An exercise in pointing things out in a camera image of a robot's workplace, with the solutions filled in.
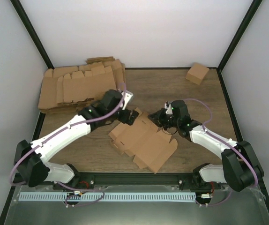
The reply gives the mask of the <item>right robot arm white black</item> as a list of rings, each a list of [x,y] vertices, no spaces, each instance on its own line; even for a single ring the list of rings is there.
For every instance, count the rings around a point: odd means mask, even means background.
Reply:
[[[264,171],[247,141],[235,141],[210,131],[205,123],[191,119],[184,100],[165,102],[159,111],[148,118],[159,128],[175,128],[177,133],[192,143],[198,144],[218,156],[221,165],[203,164],[194,169],[193,184],[203,189],[210,182],[225,183],[234,191],[257,186]]]

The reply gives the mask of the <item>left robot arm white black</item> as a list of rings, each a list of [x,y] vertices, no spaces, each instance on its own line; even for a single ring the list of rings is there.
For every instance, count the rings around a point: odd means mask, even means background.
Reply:
[[[84,107],[50,134],[30,143],[26,140],[19,142],[10,181],[14,180],[14,173],[18,172],[22,178],[19,185],[36,187],[43,182],[57,182],[65,184],[69,189],[76,189],[80,185],[77,169],[70,163],[51,163],[50,159],[73,141],[115,120],[132,125],[139,115],[137,111],[127,109],[133,96],[127,90],[109,90],[101,100]]]

